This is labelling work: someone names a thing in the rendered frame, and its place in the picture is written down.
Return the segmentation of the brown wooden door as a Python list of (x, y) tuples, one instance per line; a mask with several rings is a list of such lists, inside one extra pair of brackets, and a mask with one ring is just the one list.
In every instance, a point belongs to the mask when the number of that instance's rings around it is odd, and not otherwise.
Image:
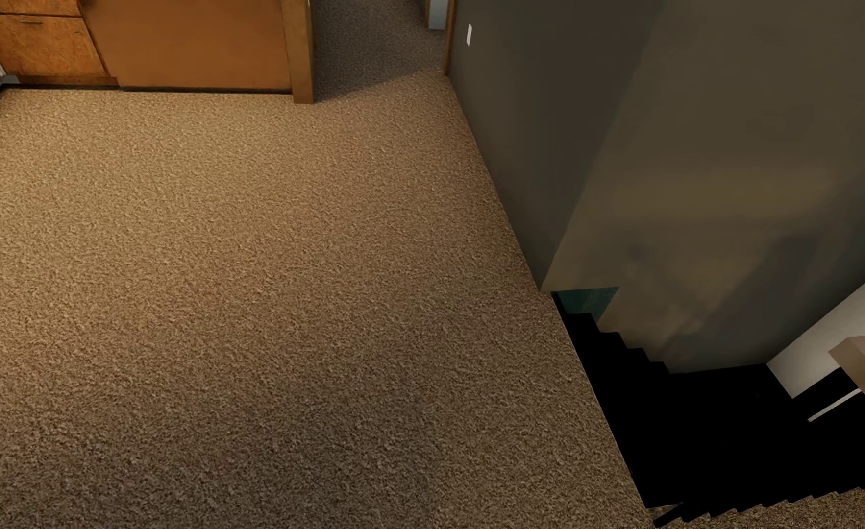
[(80, 0), (124, 88), (290, 90), (280, 0)]

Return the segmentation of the teal panel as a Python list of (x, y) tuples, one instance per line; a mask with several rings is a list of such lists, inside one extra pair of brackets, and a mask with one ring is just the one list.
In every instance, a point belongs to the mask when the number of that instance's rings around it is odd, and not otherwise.
[(617, 286), (557, 291), (554, 296), (568, 315), (590, 315), (598, 322), (618, 292)]

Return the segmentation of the white box block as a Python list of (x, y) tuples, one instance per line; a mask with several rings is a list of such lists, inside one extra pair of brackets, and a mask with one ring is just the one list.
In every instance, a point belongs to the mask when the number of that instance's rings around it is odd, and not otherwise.
[(865, 335), (865, 283), (804, 331), (767, 366), (796, 398), (838, 368), (829, 351), (846, 338)]

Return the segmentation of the wooden drawer cabinet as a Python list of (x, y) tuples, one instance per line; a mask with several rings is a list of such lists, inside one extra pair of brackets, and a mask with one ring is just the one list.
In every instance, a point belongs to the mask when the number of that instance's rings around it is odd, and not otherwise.
[(0, 0), (0, 63), (22, 87), (112, 88), (83, 0)]

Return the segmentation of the wooden door frame post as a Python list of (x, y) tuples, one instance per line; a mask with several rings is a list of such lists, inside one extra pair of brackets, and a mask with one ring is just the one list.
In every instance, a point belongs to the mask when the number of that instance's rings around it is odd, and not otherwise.
[(279, 0), (283, 13), (290, 87), (295, 103), (312, 104), (314, 34), (310, 0)]

